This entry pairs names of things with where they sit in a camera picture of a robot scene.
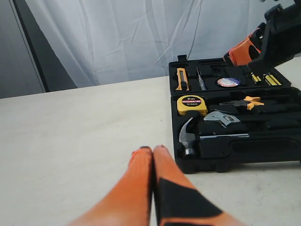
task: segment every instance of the pliers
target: pliers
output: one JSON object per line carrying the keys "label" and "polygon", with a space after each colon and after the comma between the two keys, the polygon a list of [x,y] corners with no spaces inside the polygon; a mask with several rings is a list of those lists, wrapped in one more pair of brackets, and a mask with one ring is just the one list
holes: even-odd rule
{"label": "pliers", "polygon": [[134,151],[112,190],[70,226],[148,226],[154,193],[158,226],[244,226],[199,193],[162,145]]}
{"label": "pliers", "polygon": [[251,110],[254,106],[264,105],[264,103],[259,102],[260,100],[260,97],[246,96],[243,100],[232,100],[220,103],[220,105],[234,105],[235,107],[246,106],[247,110]]}

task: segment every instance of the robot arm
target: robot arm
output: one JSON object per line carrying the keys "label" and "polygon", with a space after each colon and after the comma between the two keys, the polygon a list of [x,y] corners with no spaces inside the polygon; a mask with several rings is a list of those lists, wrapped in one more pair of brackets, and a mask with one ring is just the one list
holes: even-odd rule
{"label": "robot arm", "polygon": [[262,23],[243,42],[224,56],[230,65],[248,65],[254,74],[270,72],[301,53],[301,0],[283,9],[280,4],[269,9]]}

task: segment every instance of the table surface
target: table surface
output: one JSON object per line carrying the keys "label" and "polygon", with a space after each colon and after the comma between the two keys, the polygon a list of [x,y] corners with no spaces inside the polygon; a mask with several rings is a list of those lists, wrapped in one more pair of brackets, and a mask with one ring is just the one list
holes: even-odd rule
{"label": "table surface", "polygon": [[[300,64],[301,57],[278,67],[298,88]],[[138,147],[164,144],[173,155],[168,77],[2,99],[0,126],[5,226],[64,225],[107,194]],[[299,162],[187,177],[249,225],[301,222]]]}

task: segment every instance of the hammer head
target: hammer head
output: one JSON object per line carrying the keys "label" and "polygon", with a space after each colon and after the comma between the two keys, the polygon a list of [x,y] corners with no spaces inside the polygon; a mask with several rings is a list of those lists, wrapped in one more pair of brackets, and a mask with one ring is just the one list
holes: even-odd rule
{"label": "hammer head", "polygon": [[190,118],[181,128],[179,134],[179,142],[184,146],[185,152],[184,156],[195,155],[195,151],[191,145],[191,142],[195,140],[195,135],[192,133],[187,133],[186,129],[188,124],[193,120]]}
{"label": "hammer head", "polygon": [[222,124],[222,126],[227,127],[231,123],[240,122],[240,120],[234,115],[222,113],[222,112],[211,112],[206,115],[204,121],[216,121]]}

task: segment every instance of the white curtain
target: white curtain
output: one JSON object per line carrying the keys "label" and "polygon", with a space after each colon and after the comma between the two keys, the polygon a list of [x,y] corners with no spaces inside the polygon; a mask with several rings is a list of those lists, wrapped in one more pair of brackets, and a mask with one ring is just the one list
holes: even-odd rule
{"label": "white curtain", "polygon": [[78,87],[168,75],[176,56],[221,57],[293,0],[26,0]]}

